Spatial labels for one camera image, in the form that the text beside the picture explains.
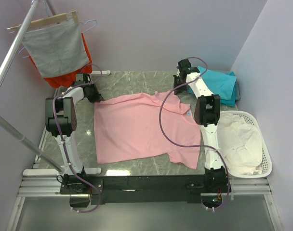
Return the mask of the pink t shirt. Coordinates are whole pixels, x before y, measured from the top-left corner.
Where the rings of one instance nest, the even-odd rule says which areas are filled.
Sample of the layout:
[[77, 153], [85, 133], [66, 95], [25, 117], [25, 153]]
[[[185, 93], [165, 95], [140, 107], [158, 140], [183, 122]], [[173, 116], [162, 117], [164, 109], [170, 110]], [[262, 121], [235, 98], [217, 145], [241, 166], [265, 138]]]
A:
[[173, 94], [137, 93], [95, 103], [94, 136], [99, 164], [168, 154], [173, 163], [197, 168], [200, 128], [190, 105]]

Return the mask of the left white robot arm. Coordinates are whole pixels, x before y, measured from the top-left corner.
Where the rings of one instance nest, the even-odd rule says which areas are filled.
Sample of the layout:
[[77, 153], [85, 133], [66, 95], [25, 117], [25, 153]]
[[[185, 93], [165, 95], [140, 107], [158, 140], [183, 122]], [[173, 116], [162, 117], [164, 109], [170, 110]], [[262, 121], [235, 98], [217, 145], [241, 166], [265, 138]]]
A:
[[84, 193], [89, 187], [86, 175], [97, 175], [101, 168], [84, 168], [75, 141], [77, 117], [75, 104], [83, 99], [91, 103], [103, 100], [90, 74], [77, 74], [76, 80], [60, 96], [45, 100], [45, 126], [55, 138], [61, 150], [64, 165], [62, 175], [74, 175], [71, 187], [77, 193]]

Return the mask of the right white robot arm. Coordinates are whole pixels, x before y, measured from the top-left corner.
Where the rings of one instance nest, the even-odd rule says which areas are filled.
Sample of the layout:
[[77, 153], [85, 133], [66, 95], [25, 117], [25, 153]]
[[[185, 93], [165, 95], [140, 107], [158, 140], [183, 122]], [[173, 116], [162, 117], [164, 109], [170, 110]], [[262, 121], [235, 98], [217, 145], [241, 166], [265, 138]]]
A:
[[217, 125], [220, 119], [220, 96], [214, 94], [202, 79], [202, 72], [192, 67], [189, 59], [178, 62], [177, 74], [173, 76], [174, 93], [192, 89], [197, 98], [194, 119], [200, 125], [205, 150], [205, 168], [217, 170], [224, 166], [218, 155]]

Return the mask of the folded teal t shirt stack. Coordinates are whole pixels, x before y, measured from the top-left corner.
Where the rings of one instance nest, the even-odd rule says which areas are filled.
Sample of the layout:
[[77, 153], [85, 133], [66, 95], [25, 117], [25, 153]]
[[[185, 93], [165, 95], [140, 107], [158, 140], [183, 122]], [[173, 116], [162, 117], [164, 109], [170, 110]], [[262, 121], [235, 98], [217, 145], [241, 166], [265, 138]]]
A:
[[[188, 74], [192, 73], [204, 73], [205, 68], [198, 66], [198, 67], [186, 67], [183, 71], [185, 72], [186, 82], [191, 82], [197, 78], [196, 74], [187, 76]], [[230, 73], [222, 73], [213, 70], [207, 70], [205, 74], [202, 75], [202, 79], [213, 94], [220, 96], [220, 103], [225, 104], [229, 107], [235, 107], [236, 101], [240, 100], [240, 93], [239, 87], [237, 83], [237, 77], [235, 76], [234, 72]], [[194, 94], [196, 98], [199, 96], [198, 90], [198, 80], [190, 83], [189, 93]]]

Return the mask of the orange hanging garment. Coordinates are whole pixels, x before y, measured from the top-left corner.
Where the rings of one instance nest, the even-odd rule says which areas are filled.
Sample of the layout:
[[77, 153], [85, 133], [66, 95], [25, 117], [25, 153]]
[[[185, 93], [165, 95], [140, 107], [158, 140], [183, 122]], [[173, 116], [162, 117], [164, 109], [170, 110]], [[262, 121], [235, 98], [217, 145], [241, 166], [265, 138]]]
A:
[[52, 88], [57, 89], [57, 88], [59, 88], [61, 86], [68, 88], [68, 87], [71, 86], [71, 84], [73, 82], [76, 81], [76, 74], [79, 74], [79, 73], [90, 74], [93, 71], [93, 68], [91, 66], [92, 58], [91, 58], [90, 52], [88, 50], [88, 47], [87, 47], [87, 44], [86, 44], [86, 41], [85, 41], [85, 38], [84, 38], [83, 33], [81, 34], [81, 37], [82, 37], [82, 41], [83, 41], [83, 44], [84, 44], [84, 48], [85, 48], [86, 54], [87, 54], [87, 56], [89, 58], [88, 64], [85, 65], [84, 67], [82, 67], [82, 68], [74, 71], [74, 72], [71, 72], [71, 73], [68, 73], [68, 74], [65, 74], [65, 75], [62, 75], [62, 76], [44, 78], [44, 80]]

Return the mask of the grey hanging cloth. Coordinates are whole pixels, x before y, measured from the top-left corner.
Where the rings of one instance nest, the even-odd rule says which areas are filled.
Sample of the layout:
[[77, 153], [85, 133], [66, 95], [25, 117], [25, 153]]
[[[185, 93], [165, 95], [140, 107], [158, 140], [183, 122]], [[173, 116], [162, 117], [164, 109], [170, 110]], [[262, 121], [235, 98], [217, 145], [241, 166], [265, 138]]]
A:
[[80, 26], [73, 19], [28, 31], [22, 40], [43, 78], [72, 73], [89, 63]]

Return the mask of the wooden clip hanger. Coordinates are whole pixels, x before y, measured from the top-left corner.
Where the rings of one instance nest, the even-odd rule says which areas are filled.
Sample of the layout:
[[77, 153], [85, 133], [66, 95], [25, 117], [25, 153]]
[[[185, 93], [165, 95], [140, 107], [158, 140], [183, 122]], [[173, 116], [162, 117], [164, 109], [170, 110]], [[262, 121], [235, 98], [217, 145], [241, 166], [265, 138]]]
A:
[[27, 31], [60, 24], [71, 19], [74, 21], [76, 25], [79, 25], [78, 12], [71, 11], [70, 13], [61, 13], [54, 16], [31, 21], [27, 28]]

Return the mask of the metal clothes rack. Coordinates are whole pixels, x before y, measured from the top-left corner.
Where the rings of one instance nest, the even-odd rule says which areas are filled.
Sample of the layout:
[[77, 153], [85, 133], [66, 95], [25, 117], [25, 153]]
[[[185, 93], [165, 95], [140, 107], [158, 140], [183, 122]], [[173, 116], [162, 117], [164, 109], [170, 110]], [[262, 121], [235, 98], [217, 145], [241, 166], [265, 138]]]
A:
[[[12, 64], [14, 56], [20, 46], [22, 39], [27, 31], [27, 28], [37, 10], [39, 5], [38, 0], [33, 0], [30, 5], [30, 9], [21, 25], [21, 28], [18, 30], [16, 37], [12, 45], [10, 46], [9, 51], [7, 52], [1, 66], [0, 66], [0, 87], [3, 83], [3, 80]], [[62, 157], [64, 159], [64, 165], [61, 166], [57, 164], [54, 160], [48, 157], [40, 148], [33, 144], [27, 137], [25, 137], [21, 132], [14, 128], [9, 122], [0, 116], [0, 127], [3, 128], [8, 134], [17, 139], [22, 145], [31, 150], [33, 154], [40, 157], [42, 160], [46, 161], [51, 165], [52, 169], [27, 169], [24, 171], [24, 176], [27, 177], [41, 177], [41, 176], [54, 176], [54, 175], [76, 175], [82, 172], [86, 172], [89, 176], [94, 176], [101, 173], [101, 168], [84, 168], [83, 164], [79, 158], [79, 154], [76, 147], [74, 132], [70, 136], [65, 134], [60, 134], [56, 137], [56, 140], [60, 146]]]

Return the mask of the white garment in basket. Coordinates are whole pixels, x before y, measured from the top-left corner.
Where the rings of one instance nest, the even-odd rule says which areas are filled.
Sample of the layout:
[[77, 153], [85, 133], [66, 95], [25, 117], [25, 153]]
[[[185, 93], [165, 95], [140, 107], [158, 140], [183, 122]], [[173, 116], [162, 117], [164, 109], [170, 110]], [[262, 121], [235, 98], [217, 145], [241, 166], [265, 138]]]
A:
[[262, 174], [262, 138], [254, 125], [239, 115], [220, 115], [217, 129], [220, 153], [234, 176]]

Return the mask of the black base beam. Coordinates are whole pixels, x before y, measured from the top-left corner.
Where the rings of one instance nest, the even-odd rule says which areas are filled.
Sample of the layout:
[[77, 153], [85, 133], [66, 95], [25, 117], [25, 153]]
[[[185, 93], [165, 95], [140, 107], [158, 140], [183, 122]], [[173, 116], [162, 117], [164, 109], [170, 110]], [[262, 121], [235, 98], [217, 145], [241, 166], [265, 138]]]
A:
[[188, 202], [201, 203], [202, 194], [218, 194], [231, 191], [228, 179], [207, 178], [204, 175], [167, 176], [93, 176], [87, 184], [71, 176], [63, 180], [61, 195], [88, 195], [91, 204]]

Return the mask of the white laundry basket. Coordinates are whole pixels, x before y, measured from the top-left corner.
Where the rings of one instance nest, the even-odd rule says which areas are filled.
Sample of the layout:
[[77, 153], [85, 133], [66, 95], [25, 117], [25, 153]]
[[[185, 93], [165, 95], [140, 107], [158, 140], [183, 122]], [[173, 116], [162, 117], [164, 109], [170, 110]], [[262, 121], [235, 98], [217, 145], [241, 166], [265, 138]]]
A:
[[243, 111], [222, 111], [217, 136], [220, 153], [231, 176], [265, 178], [271, 159], [256, 119]]

